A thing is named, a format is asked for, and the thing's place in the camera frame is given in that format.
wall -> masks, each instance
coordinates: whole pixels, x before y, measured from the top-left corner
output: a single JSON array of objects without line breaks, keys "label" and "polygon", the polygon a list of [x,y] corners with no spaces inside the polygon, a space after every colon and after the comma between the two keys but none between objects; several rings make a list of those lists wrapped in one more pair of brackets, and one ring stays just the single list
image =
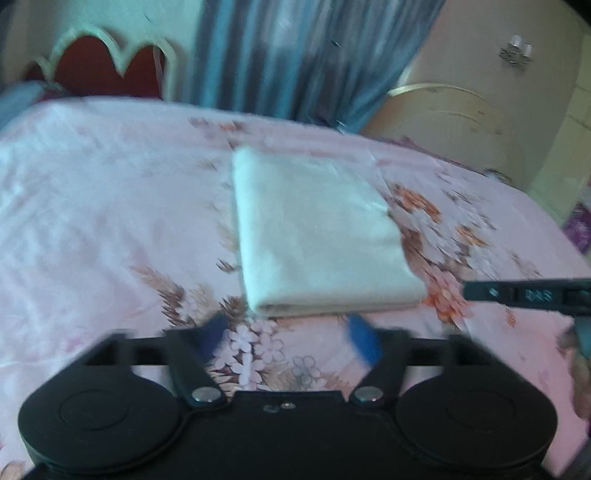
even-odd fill
[{"label": "wall", "polygon": [[18,0],[12,13],[11,26],[8,30],[3,53],[4,74],[7,82],[18,79],[28,61],[27,41],[30,6],[30,0]]},{"label": "wall", "polygon": [[[27,55],[46,55],[69,28],[90,23],[105,28],[121,46],[146,35],[170,42],[179,59],[179,82],[194,50],[200,0],[33,0]],[[21,69],[26,60],[21,60]],[[180,85],[177,97],[181,96]]]},{"label": "wall", "polygon": [[[525,72],[503,62],[513,34],[533,45]],[[562,123],[583,32],[563,0],[447,0],[406,83],[451,83],[480,93],[513,121],[531,182]]]}]

pillow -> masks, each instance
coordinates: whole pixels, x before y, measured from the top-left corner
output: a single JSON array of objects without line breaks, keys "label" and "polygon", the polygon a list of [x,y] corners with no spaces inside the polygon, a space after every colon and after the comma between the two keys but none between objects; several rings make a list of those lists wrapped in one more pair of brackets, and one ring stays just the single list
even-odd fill
[{"label": "pillow", "polygon": [[0,93],[0,130],[35,103],[68,96],[44,82],[30,81],[10,85]]}]

screw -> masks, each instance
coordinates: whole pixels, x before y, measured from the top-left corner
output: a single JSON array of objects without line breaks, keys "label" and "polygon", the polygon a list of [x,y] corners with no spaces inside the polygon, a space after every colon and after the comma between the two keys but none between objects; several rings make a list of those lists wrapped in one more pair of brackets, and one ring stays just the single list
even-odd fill
[{"label": "screw", "polygon": [[214,387],[201,387],[193,390],[191,396],[199,403],[211,403],[218,400],[222,396],[222,392]]},{"label": "screw", "polygon": [[355,390],[355,398],[362,403],[371,403],[376,402],[380,398],[384,396],[384,392],[382,392],[378,387],[372,387],[371,385],[367,387],[359,387]]}]

purple object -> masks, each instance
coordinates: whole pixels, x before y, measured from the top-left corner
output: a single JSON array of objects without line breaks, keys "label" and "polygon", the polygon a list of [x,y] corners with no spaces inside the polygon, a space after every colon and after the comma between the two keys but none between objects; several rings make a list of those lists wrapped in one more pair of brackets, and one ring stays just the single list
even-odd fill
[{"label": "purple object", "polygon": [[591,212],[582,203],[578,203],[562,227],[564,234],[582,254],[591,247]]}]

blue curtain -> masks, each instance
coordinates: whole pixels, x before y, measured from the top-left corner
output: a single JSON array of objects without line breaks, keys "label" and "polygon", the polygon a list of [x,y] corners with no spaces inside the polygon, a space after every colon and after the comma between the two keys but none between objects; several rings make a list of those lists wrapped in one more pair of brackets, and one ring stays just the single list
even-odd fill
[{"label": "blue curtain", "polygon": [[445,0],[204,0],[188,100],[357,132]]}]

